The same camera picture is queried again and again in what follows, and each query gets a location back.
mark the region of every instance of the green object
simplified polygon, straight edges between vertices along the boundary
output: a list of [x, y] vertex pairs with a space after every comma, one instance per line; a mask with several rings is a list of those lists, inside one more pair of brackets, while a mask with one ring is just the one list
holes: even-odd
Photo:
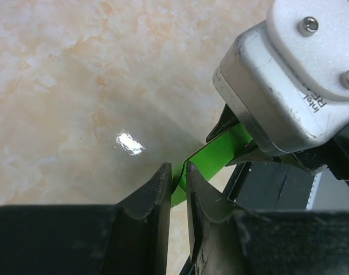
[[251, 140], [252, 137], [244, 125], [237, 124], [207, 143], [184, 163], [176, 166], [172, 171], [172, 182], [173, 184], [178, 182], [178, 187], [172, 195], [171, 206], [174, 207], [186, 200], [186, 163], [188, 160], [197, 166], [206, 180], [210, 180]]

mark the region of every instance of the green strip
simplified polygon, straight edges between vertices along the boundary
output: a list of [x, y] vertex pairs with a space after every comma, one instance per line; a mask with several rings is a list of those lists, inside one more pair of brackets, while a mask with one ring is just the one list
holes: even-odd
[[[237, 124], [202, 147], [187, 160], [190, 160], [197, 166], [206, 180], [210, 180], [251, 140], [252, 137], [249, 135], [243, 124]], [[186, 200], [186, 167], [181, 176], [182, 169], [183, 163], [176, 166], [172, 171], [172, 182], [174, 184], [179, 181], [178, 186], [180, 187], [177, 188], [172, 195], [172, 207]]]

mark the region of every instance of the beige marble surface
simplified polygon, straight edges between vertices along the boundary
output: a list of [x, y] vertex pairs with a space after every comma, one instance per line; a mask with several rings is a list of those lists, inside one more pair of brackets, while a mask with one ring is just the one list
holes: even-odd
[[0, 205], [116, 203], [198, 149], [224, 104], [212, 73], [270, 2], [0, 0]]

